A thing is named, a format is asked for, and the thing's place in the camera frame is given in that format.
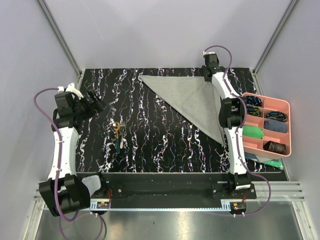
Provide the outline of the grey cloth napkin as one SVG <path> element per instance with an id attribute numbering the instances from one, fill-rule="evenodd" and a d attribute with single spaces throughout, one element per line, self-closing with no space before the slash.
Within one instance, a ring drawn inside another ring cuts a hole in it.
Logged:
<path id="1" fill-rule="evenodd" d="M 142 75 L 142 82 L 208 137 L 225 146 L 218 90 L 202 76 Z"/>

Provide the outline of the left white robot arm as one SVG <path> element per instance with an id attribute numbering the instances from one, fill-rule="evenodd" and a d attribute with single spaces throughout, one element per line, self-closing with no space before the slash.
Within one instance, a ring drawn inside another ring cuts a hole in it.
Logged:
<path id="1" fill-rule="evenodd" d="M 56 91 L 56 109 L 52 116 L 40 108 L 36 97 L 33 99 L 38 111 L 49 120 L 54 136 L 51 170 L 38 190 L 50 213 L 54 217 L 65 217 L 89 208 L 91 197 L 103 198 L 108 193 L 101 173 L 84 178 L 76 174 L 76 149 L 82 123 L 102 112 L 106 104 L 92 91 L 81 93 L 73 83 L 59 86 Z"/>

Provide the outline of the silver fork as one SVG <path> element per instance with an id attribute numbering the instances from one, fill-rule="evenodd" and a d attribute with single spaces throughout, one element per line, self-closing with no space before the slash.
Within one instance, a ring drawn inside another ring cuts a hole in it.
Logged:
<path id="1" fill-rule="evenodd" d="M 123 149 L 123 147 L 124 147 L 124 132 L 125 132 L 125 123 L 122 121 L 121 123 L 120 123 L 120 136 L 121 136 L 121 138 L 120 138 L 120 149 Z"/>

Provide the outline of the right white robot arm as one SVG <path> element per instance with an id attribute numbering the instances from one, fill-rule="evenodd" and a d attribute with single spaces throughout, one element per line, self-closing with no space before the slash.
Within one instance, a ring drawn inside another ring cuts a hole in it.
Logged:
<path id="1" fill-rule="evenodd" d="M 214 52 L 204 52 L 203 58 L 204 80 L 211 82 L 220 96 L 218 121 L 226 136 L 229 150 L 229 180 L 224 190 L 230 197 L 236 199 L 251 187 L 243 145 L 246 103 L 232 87 L 227 74 L 220 68 L 218 55 Z"/>

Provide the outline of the gold spoon green handle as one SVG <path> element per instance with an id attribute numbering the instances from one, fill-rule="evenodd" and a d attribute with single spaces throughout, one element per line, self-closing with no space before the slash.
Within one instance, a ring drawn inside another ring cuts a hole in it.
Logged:
<path id="1" fill-rule="evenodd" d="M 121 129 L 121 125 L 119 122 L 114 122 L 112 124 L 112 127 L 115 131 L 115 137 L 116 137 L 116 152 L 117 154 L 120 154 L 121 149 L 120 149 L 120 141 L 119 141 L 119 131 Z"/>

